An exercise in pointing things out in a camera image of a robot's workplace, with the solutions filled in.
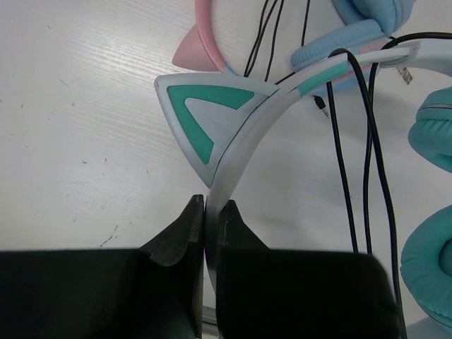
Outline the teal cat ear headphones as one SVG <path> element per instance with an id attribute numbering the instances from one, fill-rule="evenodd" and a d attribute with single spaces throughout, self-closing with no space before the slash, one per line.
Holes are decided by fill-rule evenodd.
<path id="1" fill-rule="evenodd" d="M 240 76 L 181 73 L 159 76 L 155 91 L 179 147 L 209 193 L 206 201 L 206 260 L 215 283 L 220 214 L 263 137 L 299 99 L 320 86 L 328 89 L 347 73 L 357 79 L 367 114 L 367 159 L 375 160 L 388 214 L 391 240 L 396 222 L 373 111 L 374 77 L 361 65 L 409 66 L 451 74 L 451 35 L 419 32 L 391 40 L 380 50 L 354 55 L 337 49 L 278 85 Z M 393 284 L 405 283 L 421 309 L 446 331 L 451 330 L 451 274 L 439 256 L 451 249 L 451 209 L 426 219 L 407 240 L 401 255 L 392 254 Z"/>

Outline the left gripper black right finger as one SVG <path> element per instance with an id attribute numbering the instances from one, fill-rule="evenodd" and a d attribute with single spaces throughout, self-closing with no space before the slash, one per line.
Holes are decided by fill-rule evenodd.
<path id="1" fill-rule="evenodd" d="M 399 338 L 388 276 L 368 254 L 269 249 L 234 201 L 220 215 L 216 314 L 224 338 Z"/>

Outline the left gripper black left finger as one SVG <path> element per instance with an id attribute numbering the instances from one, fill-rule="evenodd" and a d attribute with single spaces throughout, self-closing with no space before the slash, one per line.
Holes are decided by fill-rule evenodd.
<path id="1" fill-rule="evenodd" d="M 201 195 L 138 248 L 1 252 L 2 338 L 199 338 Z"/>

